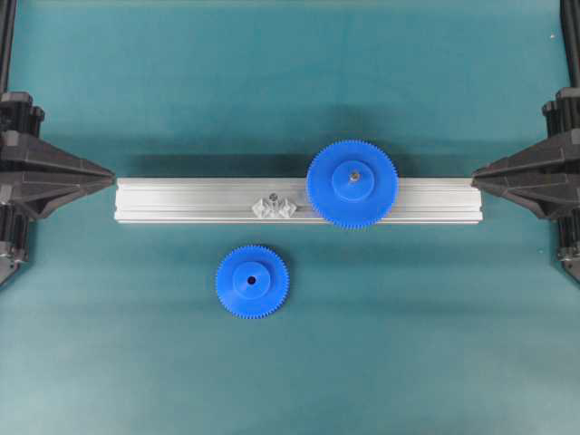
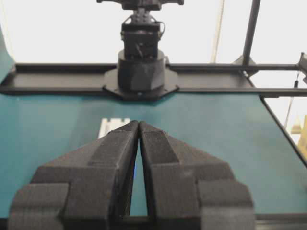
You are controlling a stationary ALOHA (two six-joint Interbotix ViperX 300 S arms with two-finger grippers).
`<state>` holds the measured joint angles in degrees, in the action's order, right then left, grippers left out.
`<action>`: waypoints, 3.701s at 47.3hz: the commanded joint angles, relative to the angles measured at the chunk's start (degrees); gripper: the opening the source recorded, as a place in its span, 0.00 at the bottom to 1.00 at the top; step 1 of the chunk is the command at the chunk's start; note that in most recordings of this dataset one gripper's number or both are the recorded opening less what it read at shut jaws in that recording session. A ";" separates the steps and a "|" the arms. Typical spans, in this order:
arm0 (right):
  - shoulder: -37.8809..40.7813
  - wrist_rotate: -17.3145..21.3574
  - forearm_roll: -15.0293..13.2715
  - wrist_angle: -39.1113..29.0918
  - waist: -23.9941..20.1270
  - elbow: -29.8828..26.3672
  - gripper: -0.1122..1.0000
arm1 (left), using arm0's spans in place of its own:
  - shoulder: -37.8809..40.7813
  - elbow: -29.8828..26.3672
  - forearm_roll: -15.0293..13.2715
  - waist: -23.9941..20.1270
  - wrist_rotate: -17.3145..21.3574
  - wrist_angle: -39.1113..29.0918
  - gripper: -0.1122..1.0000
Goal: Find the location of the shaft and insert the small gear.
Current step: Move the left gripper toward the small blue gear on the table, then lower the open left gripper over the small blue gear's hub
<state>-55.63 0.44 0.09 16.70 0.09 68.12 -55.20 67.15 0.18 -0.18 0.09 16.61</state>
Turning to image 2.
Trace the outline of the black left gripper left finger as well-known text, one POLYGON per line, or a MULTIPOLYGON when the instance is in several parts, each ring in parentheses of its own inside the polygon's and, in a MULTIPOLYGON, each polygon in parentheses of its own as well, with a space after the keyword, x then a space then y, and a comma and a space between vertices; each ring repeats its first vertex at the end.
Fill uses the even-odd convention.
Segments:
POLYGON ((39 166, 19 189, 8 216, 11 230, 107 230, 127 213, 138 147, 137 121, 39 166))

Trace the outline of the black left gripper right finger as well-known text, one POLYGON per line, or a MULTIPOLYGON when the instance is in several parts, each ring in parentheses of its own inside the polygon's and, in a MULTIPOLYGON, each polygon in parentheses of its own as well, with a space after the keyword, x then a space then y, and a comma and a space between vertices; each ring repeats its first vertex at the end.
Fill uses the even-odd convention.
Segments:
POLYGON ((230 165, 139 124, 149 216, 159 230, 253 230, 253 200, 230 165))

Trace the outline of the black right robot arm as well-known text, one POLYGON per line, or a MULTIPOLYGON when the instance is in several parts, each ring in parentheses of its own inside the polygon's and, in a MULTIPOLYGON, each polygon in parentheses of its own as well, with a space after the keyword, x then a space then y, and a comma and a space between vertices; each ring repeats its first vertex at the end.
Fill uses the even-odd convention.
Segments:
POLYGON ((133 14, 121 26, 124 48, 118 54, 117 67, 104 74, 103 90, 123 100, 158 100, 176 92, 178 74, 166 67, 165 55, 158 43, 163 22, 151 16, 166 0, 118 0, 123 10, 133 14))

